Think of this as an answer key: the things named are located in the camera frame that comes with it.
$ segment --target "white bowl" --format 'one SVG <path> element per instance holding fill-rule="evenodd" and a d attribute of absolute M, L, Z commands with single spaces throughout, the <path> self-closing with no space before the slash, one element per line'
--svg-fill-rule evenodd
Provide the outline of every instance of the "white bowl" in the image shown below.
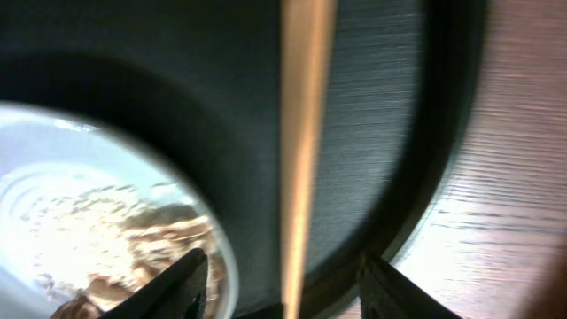
<path fill-rule="evenodd" d="M 25 264 L 30 244 L 21 216 L 39 198 L 73 196 L 108 185 L 133 185 L 149 198 L 158 183 L 178 185 L 180 194 L 167 200 L 190 204 L 214 224 L 227 268 L 216 318 L 231 317 L 238 278 L 229 241 L 187 178 L 149 147 L 95 121 L 0 102 L 0 153 L 0 318 L 49 318 L 60 304 L 45 298 Z"/>

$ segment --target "wooden table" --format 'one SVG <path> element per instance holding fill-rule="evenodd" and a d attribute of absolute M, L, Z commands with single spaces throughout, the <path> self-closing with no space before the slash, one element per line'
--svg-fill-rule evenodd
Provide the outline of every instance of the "wooden table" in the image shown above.
<path fill-rule="evenodd" d="M 494 0 L 465 144 L 397 268 L 456 314 L 567 317 L 567 2 Z M 342 319 L 359 318 L 354 306 Z"/>

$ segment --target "black tray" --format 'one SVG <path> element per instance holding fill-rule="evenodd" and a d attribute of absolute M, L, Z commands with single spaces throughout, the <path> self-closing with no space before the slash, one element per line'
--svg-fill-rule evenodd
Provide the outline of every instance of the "black tray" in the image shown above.
<path fill-rule="evenodd" d="M 464 128 L 484 6 L 341 0 L 301 317 L 392 258 Z M 210 202 L 240 274 L 236 315 L 280 301 L 280 2 L 5 0 L 0 99 L 79 113 L 168 156 Z"/>

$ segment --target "wooden stick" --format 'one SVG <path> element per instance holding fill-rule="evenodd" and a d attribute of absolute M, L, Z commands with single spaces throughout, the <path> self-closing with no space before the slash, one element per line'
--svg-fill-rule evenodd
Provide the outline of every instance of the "wooden stick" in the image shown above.
<path fill-rule="evenodd" d="M 283 0 L 282 295 L 299 316 L 335 0 Z"/>

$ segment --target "brown tabletop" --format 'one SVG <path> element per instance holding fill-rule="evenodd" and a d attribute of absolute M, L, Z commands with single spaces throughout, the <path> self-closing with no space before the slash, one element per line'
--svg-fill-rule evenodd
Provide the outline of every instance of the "brown tabletop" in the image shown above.
<path fill-rule="evenodd" d="M 465 144 L 397 268 L 464 317 L 564 318 L 566 248 L 567 2 L 495 0 Z"/>

